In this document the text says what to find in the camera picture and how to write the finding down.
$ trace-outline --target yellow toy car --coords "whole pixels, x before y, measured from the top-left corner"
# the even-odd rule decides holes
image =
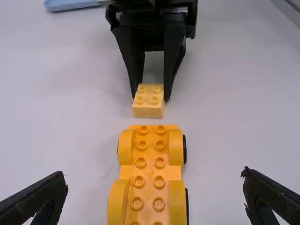
[[[118,158],[108,225],[188,225],[188,190],[181,179],[187,148],[177,125],[130,126],[120,135]]]

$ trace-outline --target white table surface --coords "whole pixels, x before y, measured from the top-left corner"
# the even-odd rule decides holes
[[[0,7],[0,199],[62,170],[59,224],[104,225],[120,132],[178,124],[190,224],[250,224],[240,172],[300,193],[300,30],[268,0],[199,0],[196,39],[162,120],[136,119],[127,70],[101,8],[51,14],[40,0]],[[146,56],[145,82],[162,81]]]

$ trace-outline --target yellow plastic toy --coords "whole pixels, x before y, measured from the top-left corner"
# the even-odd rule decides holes
[[[135,117],[162,119],[164,107],[163,84],[139,84],[132,104]]]
[[[108,225],[188,225],[188,190],[181,179],[186,140],[178,126],[130,126],[120,135],[118,158]]]

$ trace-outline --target yellow wheel arch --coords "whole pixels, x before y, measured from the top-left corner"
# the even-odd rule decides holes
[[[182,180],[169,181],[168,202],[170,225],[187,225],[186,190]]]
[[[183,169],[183,135],[182,130],[172,129],[169,131],[169,161],[170,165],[180,165]]]
[[[128,200],[129,180],[117,180],[107,201],[107,225],[124,225]]]
[[[118,158],[120,165],[131,165],[136,130],[123,130],[119,137]]]

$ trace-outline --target black wheel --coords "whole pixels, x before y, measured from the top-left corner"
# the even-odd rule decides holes
[[[117,156],[119,158],[119,140],[118,140],[118,145],[117,145]]]
[[[186,136],[182,135],[183,139],[183,164],[187,163],[187,141]]]
[[[186,188],[186,203],[187,203],[187,225],[188,225],[188,189]]]

